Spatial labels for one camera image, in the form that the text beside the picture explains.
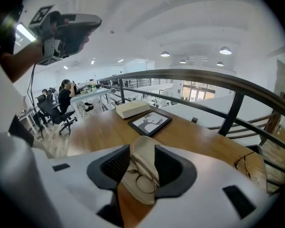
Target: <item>black handrail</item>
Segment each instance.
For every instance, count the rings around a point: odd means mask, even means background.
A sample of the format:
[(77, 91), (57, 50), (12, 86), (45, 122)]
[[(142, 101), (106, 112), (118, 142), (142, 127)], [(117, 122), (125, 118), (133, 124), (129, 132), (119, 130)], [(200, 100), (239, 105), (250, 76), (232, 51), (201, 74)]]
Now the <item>black handrail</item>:
[[(208, 112), (208, 113), (220, 116), (220, 117), (225, 118), (225, 119), (228, 116), (227, 113), (214, 110), (214, 109), (212, 109), (210, 107), (207, 107), (207, 106), (204, 106), (204, 105), (200, 105), (200, 104), (195, 103), (195, 102), (189, 102), (189, 101), (181, 100), (181, 99), (174, 98), (174, 97), (171, 97), (171, 96), (160, 95), (160, 94), (151, 93), (151, 92), (142, 91), (142, 90), (135, 90), (135, 89), (129, 89), (129, 88), (122, 88), (122, 89), (123, 90), (127, 90), (127, 91), (140, 93), (140, 94), (145, 94), (145, 95), (151, 95), (151, 96), (154, 96), (154, 97), (159, 97), (159, 98), (162, 98), (162, 99), (165, 99), (165, 100), (169, 100), (169, 101), (174, 101), (174, 102), (177, 102), (177, 103), (180, 103), (180, 104), (183, 104), (183, 105), (191, 106), (193, 108), (200, 109), (202, 111), (205, 111), (205, 112)], [(237, 123), (238, 125), (241, 125), (241, 126), (243, 126), (245, 128), (248, 128), (248, 129), (256, 132), (257, 134), (259, 134), (259, 135), (269, 139), (270, 141), (272, 141), (272, 142), (276, 143), (277, 145), (279, 145), (281, 148), (285, 149), (285, 143), (283, 143), (282, 141), (280, 141), (279, 139), (277, 139), (276, 137), (274, 137), (270, 133), (266, 132), (264, 129), (259, 128), (259, 127), (255, 126), (255, 125), (251, 124), (250, 122), (244, 121), (244, 120), (242, 120), (240, 118), (235, 118), (234, 122)], [(230, 128), (231, 128), (231, 126), (227, 126), (227, 128), (226, 128), (227, 132), (230, 130)]]
[(285, 100), (273, 92), (242, 78), (218, 72), (196, 69), (158, 69), (112, 76), (99, 81), (127, 78), (164, 78), (211, 84), (254, 98), (285, 116)]

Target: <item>eyeglasses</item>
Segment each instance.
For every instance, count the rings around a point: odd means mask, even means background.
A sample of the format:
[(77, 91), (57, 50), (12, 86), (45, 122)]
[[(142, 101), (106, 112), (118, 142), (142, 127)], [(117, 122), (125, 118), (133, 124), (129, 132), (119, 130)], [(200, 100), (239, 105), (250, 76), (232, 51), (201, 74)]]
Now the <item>eyeglasses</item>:
[[(141, 162), (141, 160), (137, 159), (133, 154), (130, 154), (130, 160), (131, 162), (135, 165), (136, 169), (132, 169), (132, 170), (127, 170), (128, 173), (131, 174), (138, 174), (137, 178), (136, 178), (136, 186), (137, 188), (142, 191), (143, 193), (146, 194), (151, 194), (154, 193), (156, 191), (156, 189), (159, 187), (159, 180), (157, 179), (157, 177), (144, 165), (144, 163)], [(148, 175), (144, 174), (142, 170), (140, 170), (140, 168), (138, 167), (138, 164), (148, 173)], [(153, 190), (151, 192), (145, 192), (144, 190), (141, 189), (141, 187), (138, 185), (137, 181), (141, 178), (141, 177), (145, 177), (147, 178), (153, 185)]]
[(254, 153), (254, 151), (252, 151), (249, 154), (242, 156), (237, 162), (234, 163), (236, 169), (238, 170), (238, 163), (241, 161), (241, 159), (244, 159), (244, 167), (245, 167), (246, 175), (249, 177), (249, 179), (251, 179), (251, 176), (250, 176), (250, 173), (248, 172), (247, 167), (246, 167), (246, 157), (253, 154), (253, 153)]

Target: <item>glass door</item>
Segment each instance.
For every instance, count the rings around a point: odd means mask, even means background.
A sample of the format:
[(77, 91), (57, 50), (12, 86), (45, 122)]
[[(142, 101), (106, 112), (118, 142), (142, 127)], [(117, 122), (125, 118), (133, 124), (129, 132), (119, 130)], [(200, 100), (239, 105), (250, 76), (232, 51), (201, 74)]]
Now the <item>glass door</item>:
[(199, 94), (198, 94), (197, 101), (198, 101), (198, 100), (203, 100), (204, 97), (205, 97), (205, 91), (199, 90)]
[(181, 98), (185, 101), (188, 101), (189, 96), (190, 96), (190, 88), (183, 87)]
[(196, 101), (196, 94), (197, 94), (197, 90), (192, 89), (191, 90), (191, 95), (190, 95), (190, 101)]

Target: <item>balcony railing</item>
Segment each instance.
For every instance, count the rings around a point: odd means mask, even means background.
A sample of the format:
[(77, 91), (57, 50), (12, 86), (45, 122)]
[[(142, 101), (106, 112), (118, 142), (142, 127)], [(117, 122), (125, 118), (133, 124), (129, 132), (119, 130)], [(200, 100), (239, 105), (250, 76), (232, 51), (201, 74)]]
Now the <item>balcony railing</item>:
[[(140, 79), (147, 79), (147, 81), (145, 80), (146, 82), (145, 86), (147, 86), (148, 83), (151, 82), (151, 80), (148, 81), (148, 79), (152, 79), (152, 80), (160, 79), (160, 80), (157, 80), (158, 83), (165, 81), (165, 80), (167, 80), (166, 82), (168, 82), (168, 80), (171, 80), (171, 79), (172, 80), (173, 79), (188, 80), (188, 81), (200, 82), (200, 83), (205, 83), (205, 84), (227, 88), (227, 89), (233, 90), (235, 94), (234, 94), (232, 105), (228, 113), (224, 113), (224, 112), (212, 109), (210, 107), (197, 104), (195, 102), (188, 102), (188, 101), (181, 100), (175, 97), (151, 93), (151, 92), (142, 91), (139, 89), (134, 89), (134, 87), (129, 87), (130, 85), (132, 85), (131, 83), (129, 84), (129, 81), (133, 80), (133, 82), (136, 82), (138, 84)], [(230, 76), (230, 75), (225, 75), (225, 74), (205, 71), (205, 70), (161, 69), (161, 70), (148, 70), (148, 71), (117, 75), (113, 77), (104, 78), (99, 81), (100, 82), (111, 82), (110, 84), (107, 84), (107, 85), (103, 84), (103, 86), (111, 87), (111, 88), (114, 88), (120, 91), (120, 95), (113, 93), (115, 96), (121, 98), (121, 102), (117, 101), (118, 104), (123, 104), (125, 103), (125, 101), (130, 101), (130, 99), (127, 99), (124, 97), (124, 90), (136, 92), (140, 94), (145, 94), (145, 95), (151, 95), (151, 96), (158, 97), (161, 99), (165, 99), (165, 100), (169, 100), (169, 101), (176, 102), (179, 104), (194, 107), (196, 109), (200, 109), (202, 111), (205, 111), (205, 112), (224, 118), (225, 120), (223, 121), (223, 124), (221, 126), (210, 128), (210, 129), (218, 129), (218, 133), (223, 136), (226, 136), (228, 133), (232, 133), (232, 131), (230, 131), (231, 127), (240, 125), (240, 126), (245, 127), (246, 130), (254, 131), (255, 133), (253, 133), (253, 135), (259, 134), (263, 136), (264, 138), (271, 140), (273, 143), (279, 145), (281, 148), (285, 150), (285, 143), (280, 141), (279, 139), (274, 137), (272, 134), (268, 133), (267, 131), (261, 128), (264, 126), (253, 125), (252, 124), (253, 121), (245, 121), (240, 118), (237, 118), (238, 112), (241, 108), (245, 95), (259, 102), (264, 103), (265, 105), (273, 108), (275, 111), (277, 111), (278, 113), (280, 113), (281, 115), (285, 117), (285, 100), (283, 100), (276, 94), (270, 92), (269, 90), (263, 87), (260, 87), (254, 83), (251, 83), (247, 80), (244, 80), (244, 79), (241, 79), (235, 76)], [(267, 159), (264, 159), (264, 161), (266, 164), (285, 173), (285, 169), (282, 168), (281, 166)]]
[[(147, 86), (155, 86), (160, 84), (172, 83), (172, 79), (160, 79), (160, 78), (129, 78), (122, 79), (123, 86), (126, 88), (134, 89)], [(119, 86), (118, 80), (99, 80), (99, 83), (106, 86)]]

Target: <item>wooden table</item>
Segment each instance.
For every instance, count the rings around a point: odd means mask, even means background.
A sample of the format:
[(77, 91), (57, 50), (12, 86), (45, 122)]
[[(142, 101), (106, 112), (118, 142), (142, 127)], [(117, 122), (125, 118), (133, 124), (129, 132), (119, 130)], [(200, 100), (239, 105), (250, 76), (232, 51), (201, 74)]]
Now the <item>wooden table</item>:
[[(235, 167), (234, 163), (241, 157), (251, 153), (250, 149), (207, 128), (155, 107), (151, 107), (151, 109), (172, 117), (172, 121), (153, 136), (164, 145), (211, 156), (232, 167)], [(146, 113), (122, 119), (115, 110), (109, 110), (84, 120), (72, 129), (68, 155), (134, 143), (140, 134), (128, 124), (128, 121)], [(252, 180), (257, 181), (260, 188), (266, 190), (263, 158), (257, 153), (249, 155), (246, 158), (246, 167)], [(238, 164), (238, 169), (246, 175), (243, 160)], [(143, 219), (152, 207), (137, 201), (122, 184), (118, 188), (125, 227), (133, 227)]]

